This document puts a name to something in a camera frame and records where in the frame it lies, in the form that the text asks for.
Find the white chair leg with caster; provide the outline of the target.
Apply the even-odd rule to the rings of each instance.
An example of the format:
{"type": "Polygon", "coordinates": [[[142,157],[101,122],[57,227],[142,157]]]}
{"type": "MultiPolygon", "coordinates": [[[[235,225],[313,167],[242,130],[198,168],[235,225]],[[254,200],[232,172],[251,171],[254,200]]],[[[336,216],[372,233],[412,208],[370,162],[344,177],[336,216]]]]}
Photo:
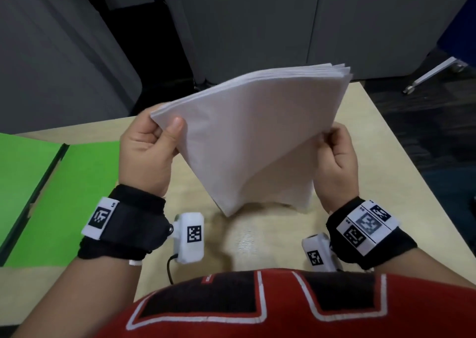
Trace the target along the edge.
{"type": "Polygon", "coordinates": [[[457,59],[455,57],[449,57],[446,60],[444,60],[442,63],[438,64],[434,68],[432,68],[430,71],[426,72],[416,80],[414,80],[411,84],[409,84],[403,91],[402,93],[405,95],[409,95],[414,92],[415,88],[422,83],[426,82],[430,78],[434,77],[435,75],[439,74],[440,72],[450,68],[453,72],[459,73],[462,70],[464,70],[468,64],[460,59],[457,59]]]}

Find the person's right forearm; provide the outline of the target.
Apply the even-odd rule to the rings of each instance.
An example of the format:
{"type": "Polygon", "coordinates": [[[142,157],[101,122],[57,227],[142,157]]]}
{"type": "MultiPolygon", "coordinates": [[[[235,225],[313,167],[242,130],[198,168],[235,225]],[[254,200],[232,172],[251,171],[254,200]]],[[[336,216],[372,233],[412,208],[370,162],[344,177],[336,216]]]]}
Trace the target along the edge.
{"type": "Polygon", "coordinates": [[[409,250],[374,268],[378,274],[394,274],[476,290],[476,285],[455,273],[425,251],[409,250]]]}

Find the stack of white paper sheets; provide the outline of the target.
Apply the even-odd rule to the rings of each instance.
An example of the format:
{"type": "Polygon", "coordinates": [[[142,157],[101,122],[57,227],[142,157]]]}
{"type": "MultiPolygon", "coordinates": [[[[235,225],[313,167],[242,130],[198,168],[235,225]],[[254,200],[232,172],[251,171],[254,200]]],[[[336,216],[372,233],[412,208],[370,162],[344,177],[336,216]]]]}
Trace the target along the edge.
{"type": "Polygon", "coordinates": [[[150,116],[162,128],[184,119],[178,151],[226,216],[249,203],[305,211],[313,195],[314,143],[329,132],[351,80],[344,64],[259,70],[150,116]]]}

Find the green open folder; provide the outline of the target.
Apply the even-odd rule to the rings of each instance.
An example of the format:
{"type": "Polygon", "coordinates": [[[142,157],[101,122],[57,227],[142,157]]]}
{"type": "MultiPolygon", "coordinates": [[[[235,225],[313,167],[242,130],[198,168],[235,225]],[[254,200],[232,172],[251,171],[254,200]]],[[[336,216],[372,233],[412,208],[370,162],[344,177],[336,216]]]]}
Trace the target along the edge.
{"type": "Polygon", "coordinates": [[[119,142],[68,145],[0,133],[0,267],[65,267],[118,178],[119,142]]]}

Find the black wrist band triple marker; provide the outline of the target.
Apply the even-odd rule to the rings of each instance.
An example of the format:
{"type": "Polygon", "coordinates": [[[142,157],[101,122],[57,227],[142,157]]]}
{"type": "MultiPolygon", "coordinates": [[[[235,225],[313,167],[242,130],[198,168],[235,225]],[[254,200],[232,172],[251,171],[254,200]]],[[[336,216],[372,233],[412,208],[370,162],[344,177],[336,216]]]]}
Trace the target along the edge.
{"type": "Polygon", "coordinates": [[[363,270],[418,247],[395,216],[372,200],[355,197],[330,214],[326,227],[336,256],[363,270]]]}

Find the person's left hand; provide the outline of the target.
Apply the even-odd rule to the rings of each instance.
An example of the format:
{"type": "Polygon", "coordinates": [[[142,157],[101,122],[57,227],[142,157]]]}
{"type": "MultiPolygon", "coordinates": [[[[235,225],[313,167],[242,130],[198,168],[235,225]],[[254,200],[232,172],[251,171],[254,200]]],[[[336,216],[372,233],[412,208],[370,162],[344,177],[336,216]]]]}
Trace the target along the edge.
{"type": "Polygon", "coordinates": [[[135,117],[120,138],[119,151],[118,184],[158,197],[164,197],[169,188],[175,157],[158,155],[158,138],[170,123],[161,128],[150,114],[163,105],[151,106],[135,117]]]}

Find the blue chair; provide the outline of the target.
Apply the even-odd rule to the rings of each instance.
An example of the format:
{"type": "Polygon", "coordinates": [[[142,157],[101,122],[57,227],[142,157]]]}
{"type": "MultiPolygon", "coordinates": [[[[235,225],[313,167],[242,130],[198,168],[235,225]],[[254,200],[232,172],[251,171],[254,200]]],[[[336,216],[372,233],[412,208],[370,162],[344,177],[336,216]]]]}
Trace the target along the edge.
{"type": "Polygon", "coordinates": [[[443,35],[437,47],[476,69],[476,0],[467,0],[443,35]]]}

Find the grey cabinet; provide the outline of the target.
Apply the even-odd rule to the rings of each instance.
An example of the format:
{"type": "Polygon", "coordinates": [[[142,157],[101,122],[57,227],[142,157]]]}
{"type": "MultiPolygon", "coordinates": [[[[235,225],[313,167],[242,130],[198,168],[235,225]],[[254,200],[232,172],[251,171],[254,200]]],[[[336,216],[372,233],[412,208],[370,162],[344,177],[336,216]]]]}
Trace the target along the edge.
{"type": "Polygon", "coordinates": [[[271,68],[345,64],[406,76],[467,0],[165,0],[197,84],[271,68]]]}

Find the grey partition panel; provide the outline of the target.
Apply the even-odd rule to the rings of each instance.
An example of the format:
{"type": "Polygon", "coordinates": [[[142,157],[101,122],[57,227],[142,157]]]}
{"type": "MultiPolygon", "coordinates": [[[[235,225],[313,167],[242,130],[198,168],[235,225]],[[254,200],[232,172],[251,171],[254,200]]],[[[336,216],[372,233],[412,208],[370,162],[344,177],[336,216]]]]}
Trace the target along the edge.
{"type": "Polygon", "coordinates": [[[0,0],[0,132],[127,117],[141,91],[88,0],[0,0]]]}

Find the black wrist band single marker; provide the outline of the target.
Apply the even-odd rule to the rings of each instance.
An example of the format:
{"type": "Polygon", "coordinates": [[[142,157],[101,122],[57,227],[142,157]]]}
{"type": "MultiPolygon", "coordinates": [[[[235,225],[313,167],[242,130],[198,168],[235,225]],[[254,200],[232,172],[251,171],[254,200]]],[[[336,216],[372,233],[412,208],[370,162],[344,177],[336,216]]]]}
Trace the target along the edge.
{"type": "Polygon", "coordinates": [[[164,198],[119,184],[102,197],[81,231],[77,257],[112,257],[140,265],[174,232],[164,215],[164,198]]]}

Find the red black white shirt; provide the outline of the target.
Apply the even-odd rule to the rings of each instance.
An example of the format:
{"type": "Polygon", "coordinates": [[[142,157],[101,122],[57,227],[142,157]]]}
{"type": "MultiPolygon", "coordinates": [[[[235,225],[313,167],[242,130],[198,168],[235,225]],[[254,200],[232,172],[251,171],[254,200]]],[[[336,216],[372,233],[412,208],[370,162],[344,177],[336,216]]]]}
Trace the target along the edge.
{"type": "Polygon", "coordinates": [[[476,338],[476,290],[386,274],[225,272],[150,293],[94,338],[476,338]]]}

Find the person's right hand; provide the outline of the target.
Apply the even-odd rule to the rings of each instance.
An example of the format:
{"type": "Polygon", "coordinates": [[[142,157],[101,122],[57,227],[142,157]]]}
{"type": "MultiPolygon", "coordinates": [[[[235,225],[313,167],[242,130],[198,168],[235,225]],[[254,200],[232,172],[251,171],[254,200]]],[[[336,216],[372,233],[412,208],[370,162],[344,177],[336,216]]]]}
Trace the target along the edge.
{"type": "Polygon", "coordinates": [[[350,133],[338,122],[330,131],[336,131],[336,165],[317,164],[313,180],[317,197],[328,214],[359,196],[358,160],[350,133]]]}

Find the person's left forearm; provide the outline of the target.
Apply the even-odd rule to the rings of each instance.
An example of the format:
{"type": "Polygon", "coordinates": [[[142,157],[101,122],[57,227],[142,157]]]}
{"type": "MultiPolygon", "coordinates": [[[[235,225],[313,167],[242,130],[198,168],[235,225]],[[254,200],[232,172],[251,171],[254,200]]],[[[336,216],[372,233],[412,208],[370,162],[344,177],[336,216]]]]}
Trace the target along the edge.
{"type": "Polygon", "coordinates": [[[75,258],[11,338],[91,338],[134,302],[142,264],[75,258]]]}

